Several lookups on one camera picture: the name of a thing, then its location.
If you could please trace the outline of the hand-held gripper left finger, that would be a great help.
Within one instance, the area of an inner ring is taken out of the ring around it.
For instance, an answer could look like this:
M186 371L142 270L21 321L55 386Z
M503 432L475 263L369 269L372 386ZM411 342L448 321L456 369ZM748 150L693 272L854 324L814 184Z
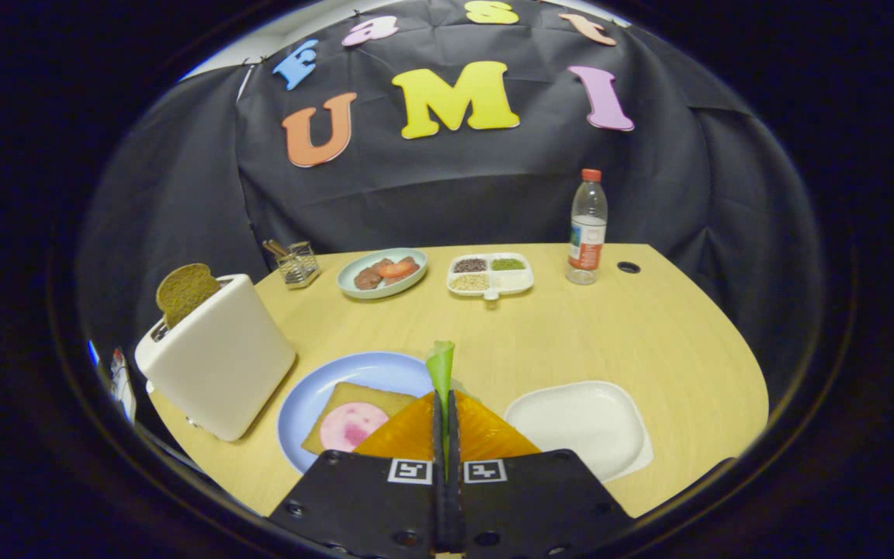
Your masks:
M376 425L351 452L325 450L271 523L357 558L430 558L449 548L442 400L431 392Z

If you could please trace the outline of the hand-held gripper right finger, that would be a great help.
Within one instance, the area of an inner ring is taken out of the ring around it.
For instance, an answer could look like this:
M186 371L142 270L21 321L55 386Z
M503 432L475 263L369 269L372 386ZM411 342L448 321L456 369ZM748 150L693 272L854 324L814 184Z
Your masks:
M578 558L616 547L634 526L575 452L543 452L474 398L449 394L449 551Z

